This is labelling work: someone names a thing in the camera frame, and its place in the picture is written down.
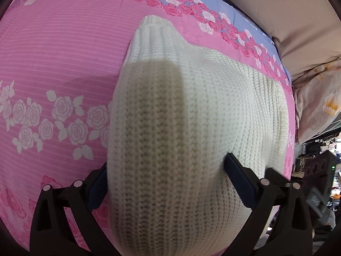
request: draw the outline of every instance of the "white knit sweater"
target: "white knit sweater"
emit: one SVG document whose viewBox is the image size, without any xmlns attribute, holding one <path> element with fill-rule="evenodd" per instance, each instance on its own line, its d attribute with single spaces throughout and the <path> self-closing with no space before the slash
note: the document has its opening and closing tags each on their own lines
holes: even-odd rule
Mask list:
<svg viewBox="0 0 341 256">
<path fill-rule="evenodd" d="M 111 112 L 110 223 L 124 256 L 208 256 L 233 241 L 250 210 L 223 170 L 226 153 L 258 177 L 283 172 L 279 83 L 187 43 L 165 19 L 136 30 Z"/>
</svg>

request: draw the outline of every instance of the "pillow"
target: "pillow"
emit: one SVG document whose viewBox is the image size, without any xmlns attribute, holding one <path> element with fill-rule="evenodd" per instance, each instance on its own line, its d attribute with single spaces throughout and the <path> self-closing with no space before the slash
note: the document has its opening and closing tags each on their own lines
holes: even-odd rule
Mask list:
<svg viewBox="0 0 341 256">
<path fill-rule="evenodd" d="M 230 0 L 269 34 L 293 79 L 341 55 L 341 21 L 328 0 Z"/>
</svg>

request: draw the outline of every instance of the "black clamp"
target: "black clamp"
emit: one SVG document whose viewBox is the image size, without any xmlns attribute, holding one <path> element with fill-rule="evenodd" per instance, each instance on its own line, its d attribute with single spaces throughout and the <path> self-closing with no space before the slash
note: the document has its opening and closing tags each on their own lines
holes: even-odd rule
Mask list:
<svg viewBox="0 0 341 256">
<path fill-rule="evenodd" d="M 306 198 L 298 183 L 290 183 L 274 169 L 268 168 L 259 179 L 229 153 L 224 169 L 243 204 L 252 209 L 247 222 L 222 256 L 311 256 L 312 225 Z M 92 171 L 84 180 L 70 187 L 53 189 L 45 185 L 33 215 L 30 235 L 32 256 L 121 256 L 105 236 L 91 211 L 98 208 L 107 192 L 106 164 Z M 271 209 L 280 209 L 266 244 L 254 250 L 267 225 Z M 88 245 L 77 245 L 67 221 L 64 207 L 72 210 L 79 230 Z M 341 224 L 315 253 L 332 255 L 341 240 Z"/>
</svg>

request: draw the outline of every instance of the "pink bedsheet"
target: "pink bedsheet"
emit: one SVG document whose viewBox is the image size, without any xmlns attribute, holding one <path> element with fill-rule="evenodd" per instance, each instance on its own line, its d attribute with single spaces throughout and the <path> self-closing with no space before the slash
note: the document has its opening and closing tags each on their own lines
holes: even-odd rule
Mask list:
<svg viewBox="0 0 341 256">
<path fill-rule="evenodd" d="M 106 161 L 110 101 L 144 16 L 170 20 L 195 45 L 216 49 L 283 87 L 289 111 L 284 174 L 294 150 L 295 108 L 280 62 L 200 0 L 20 0 L 0 23 L 0 217 L 28 249 L 43 185 L 64 187 Z M 107 202 L 93 212 L 109 236 Z M 71 229 L 84 240 L 70 212 Z"/>
</svg>

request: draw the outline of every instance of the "metal rivet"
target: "metal rivet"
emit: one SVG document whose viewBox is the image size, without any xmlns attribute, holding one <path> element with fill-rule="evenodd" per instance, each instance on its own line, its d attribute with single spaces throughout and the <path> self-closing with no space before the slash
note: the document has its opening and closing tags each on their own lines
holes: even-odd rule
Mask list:
<svg viewBox="0 0 341 256">
<path fill-rule="evenodd" d="M 45 185 L 45 186 L 43 187 L 43 191 L 48 191 L 50 188 L 51 188 L 50 185 Z"/>
<path fill-rule="evenodd" d="M 83 185 L 83 181 L 82 180 L 77 180 L 73 183 L 73 185 L 76 187 L 76 188 L 79 188 L 81 185 Z"/>
<path fill-rule="evenodd" d="M 293 187 L 294 187 L 295 189 L 300 189 L 300 188 L 301 188 L 301 185 L 298 184 L 298 183 L 294 183 L 294 184 L 293 184 Z"/>
<path fill-rule="evenodd" d="M 264 185 L 264 186 L 270 185 L 270 181 L 269 181 L 268 179 L 265 179 L 265 178 L 263 178 L 263 179 L 260 181 L 260 183 L 261 183 L 262 185 Z"/>
</svg>

